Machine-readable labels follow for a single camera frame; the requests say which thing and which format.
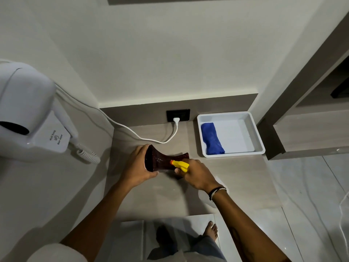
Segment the black and white wristbands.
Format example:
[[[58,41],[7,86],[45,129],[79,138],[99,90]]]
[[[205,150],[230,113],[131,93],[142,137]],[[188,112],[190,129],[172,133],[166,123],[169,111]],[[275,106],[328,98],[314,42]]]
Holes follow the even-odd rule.
[[[210,192],[209,192],[209,194],[208,194],[208,196],[209,196],[209,200],[211,201],[211,202],[213,202],[213,197],[214,197],[214,195],[216,194],[216,192],[218,192],[218,191],[220,191],[220,190],[225,190],[225,191],[227,191],[227,188],[225,188],[224,186],[219,186],[219,187],[216,187],[216,188],[214,188],[214,189],[212,189]]]

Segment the person's right hand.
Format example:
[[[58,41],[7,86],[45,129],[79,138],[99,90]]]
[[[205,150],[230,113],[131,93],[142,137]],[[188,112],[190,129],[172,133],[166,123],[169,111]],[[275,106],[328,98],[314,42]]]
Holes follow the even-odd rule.
[[[187,172],[176,168],[175,173],[182,176],[194,188],[210,194],[212,190],[223,187],[200,160],[184,159],[183,161],[189,164]]]

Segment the person's left hand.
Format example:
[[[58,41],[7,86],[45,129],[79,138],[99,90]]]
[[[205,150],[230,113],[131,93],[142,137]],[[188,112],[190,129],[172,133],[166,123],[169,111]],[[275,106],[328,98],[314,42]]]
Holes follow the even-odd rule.
[[[148,147],[149,144],[137,146],[129,156],[129,159],[118,181],[127,190],[131,190],[134,187],[142,184],[144,182],[141,181],[142,173],[149,172],[145,167],[145,154]]]

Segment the white plastic tray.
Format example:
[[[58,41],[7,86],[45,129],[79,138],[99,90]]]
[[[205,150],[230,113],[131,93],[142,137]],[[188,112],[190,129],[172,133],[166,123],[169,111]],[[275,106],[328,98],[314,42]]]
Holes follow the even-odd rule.
[[[216,114],[200,114],[197,116],[198,130],[202,153],[205,158],[225,158],[265,154],[265,147],[257,130],[251,113],[247,111],[226,112]],[[224,154],[207,152],[203,140],[202,125],[212,123]]]

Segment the person's left forearm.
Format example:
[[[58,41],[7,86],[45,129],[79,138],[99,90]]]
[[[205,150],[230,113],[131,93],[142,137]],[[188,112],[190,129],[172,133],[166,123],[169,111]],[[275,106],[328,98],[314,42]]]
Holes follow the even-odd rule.
[[[94,262],[122,201],[135,186],[133,178],[119,180],[60,243]]]

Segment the person's right forearm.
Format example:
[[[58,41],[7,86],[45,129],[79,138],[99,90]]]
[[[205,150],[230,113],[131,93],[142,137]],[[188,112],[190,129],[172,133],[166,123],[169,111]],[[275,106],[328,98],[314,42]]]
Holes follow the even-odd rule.
[[[242,262],[291,262],[236,203],[231,208],[224,207],[218,210]]]

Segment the person's blue jeans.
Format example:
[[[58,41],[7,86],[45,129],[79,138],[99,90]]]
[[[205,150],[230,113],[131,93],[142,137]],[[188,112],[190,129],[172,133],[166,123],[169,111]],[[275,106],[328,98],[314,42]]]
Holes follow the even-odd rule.
[[[216,242],[200,235],[189,251],[179,250],[175,242],[154,248],[146,261],[155,262],[227,262]]]

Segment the folded blue cloth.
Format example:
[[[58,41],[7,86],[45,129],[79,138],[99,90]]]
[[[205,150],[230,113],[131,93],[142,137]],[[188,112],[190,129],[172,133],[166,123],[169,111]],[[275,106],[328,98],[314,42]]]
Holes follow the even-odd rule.
[[[207,155],[225,154],[216,132],[214,123],[203,123],[200,126],[202,132],[202,139],[206,145]]]

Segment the grey wooden cabinet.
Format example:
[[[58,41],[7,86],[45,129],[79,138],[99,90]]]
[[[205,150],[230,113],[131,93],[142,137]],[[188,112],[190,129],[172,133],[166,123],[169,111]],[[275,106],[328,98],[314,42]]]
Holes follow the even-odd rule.
[[[259,133],[268,160],[349,154],[349,50]]]

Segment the dark brown glossy vase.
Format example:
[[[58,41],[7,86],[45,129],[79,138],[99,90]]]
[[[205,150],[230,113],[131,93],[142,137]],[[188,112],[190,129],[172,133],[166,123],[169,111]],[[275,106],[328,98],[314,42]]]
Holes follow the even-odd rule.
[[[170,161],[182,161],[183,159],[189,159],[189,153],[181,155],[164,155],[160,153],[153,145],[149,145],[145,154],[145,167],[149,172],[168,172],[174,171],[175,166],[173,166]]]

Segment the white wall-mounted hair dryer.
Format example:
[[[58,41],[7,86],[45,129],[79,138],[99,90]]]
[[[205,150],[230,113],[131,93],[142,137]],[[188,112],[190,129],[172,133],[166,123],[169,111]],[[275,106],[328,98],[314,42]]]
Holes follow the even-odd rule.
[[[79,145],[78,131],[46,75],[21,62],[0,63],[0,157],[34,162]]]

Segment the person's white sleeve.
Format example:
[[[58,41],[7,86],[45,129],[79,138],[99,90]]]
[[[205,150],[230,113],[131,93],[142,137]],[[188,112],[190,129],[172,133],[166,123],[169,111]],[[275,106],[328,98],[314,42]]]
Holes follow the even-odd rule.
[[[48,244],[35,251],[27,262],[87,262],[78,251],[60,243]]]

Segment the black wall socket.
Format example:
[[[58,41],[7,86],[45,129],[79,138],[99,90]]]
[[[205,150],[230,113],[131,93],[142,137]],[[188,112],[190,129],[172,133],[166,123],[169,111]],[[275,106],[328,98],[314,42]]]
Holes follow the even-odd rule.
[[[174,122],[174,118],[179,118],[179,121],[189,121],[190,120],[190,109],[180,109],[180,110],[167,110],[166,111],[167,122]]]

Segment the white spray bottle yellow nozzle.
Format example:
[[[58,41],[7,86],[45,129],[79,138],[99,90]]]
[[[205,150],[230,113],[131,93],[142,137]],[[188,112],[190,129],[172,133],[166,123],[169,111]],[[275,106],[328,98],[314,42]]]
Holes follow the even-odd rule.
[[[173,166],[175,166],[176,168],[181,168],[185,172],[187,171],[188,164],[183,163],[183,161],[171,161],[171,164]],[[220,190],[220,191],[216,192],[216,194],[214,195],[214,197],[212,199],[213,199],[213,204],[218,209],[224,208],[224,207],[231,208],[235,204],[232,201],[232,199],[229,197],[227,191],[225,191],[225,190]]]

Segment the person's bare foot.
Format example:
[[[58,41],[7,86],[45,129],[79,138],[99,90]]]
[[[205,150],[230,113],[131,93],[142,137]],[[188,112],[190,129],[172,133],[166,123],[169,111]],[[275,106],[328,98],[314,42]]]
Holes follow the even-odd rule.
[[[204,233],[203,233],[204,237],[209,237],[213,240],[213,242],[216,242],[217,238],[218,238],[218,227],[215,223],[213,223],[213,221],[209,221]]]

